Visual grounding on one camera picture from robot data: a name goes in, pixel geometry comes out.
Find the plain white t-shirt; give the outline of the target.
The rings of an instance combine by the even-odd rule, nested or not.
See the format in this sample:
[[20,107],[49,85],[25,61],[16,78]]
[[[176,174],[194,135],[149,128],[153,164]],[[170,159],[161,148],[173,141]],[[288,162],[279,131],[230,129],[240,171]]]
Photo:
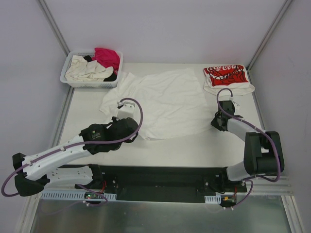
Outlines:
[[143,110],[139,131],[145,139],[170,139],[202,133],[213,118],[194,70],[190,68],[136,76],[122,73],[117,87],[104,95],[100,111],[111,118],[117,102],[137,100]]

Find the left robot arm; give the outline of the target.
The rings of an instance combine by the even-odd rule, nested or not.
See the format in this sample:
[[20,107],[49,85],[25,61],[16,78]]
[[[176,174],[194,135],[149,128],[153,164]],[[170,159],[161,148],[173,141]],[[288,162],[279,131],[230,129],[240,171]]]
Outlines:
[[141,125],[141,122],[130,117],[113,117],[110,123],[92,124],[68,142],[42,153],[13,155],[17,194],[22,197],[32,196],[52,183],[99,188],[104,179],[98,165],[86,165],[84,171],[65,165],[97,153],[118,150],[123,142],[131,143],[135,140]]

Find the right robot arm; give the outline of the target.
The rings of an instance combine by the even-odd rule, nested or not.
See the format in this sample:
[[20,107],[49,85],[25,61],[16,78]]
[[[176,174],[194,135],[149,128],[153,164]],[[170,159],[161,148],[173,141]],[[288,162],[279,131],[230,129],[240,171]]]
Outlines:
[[263,131],[235,115],[231,100],[217,101],[218,111],[211,126],[219,131],[230,132],[244,142],[243,161],[226,168],[226,175],[219,179],[219,187],[230,191],[236,181],[255,177],[277,182],[284,170],[284,158],[280,136],[275,131]]

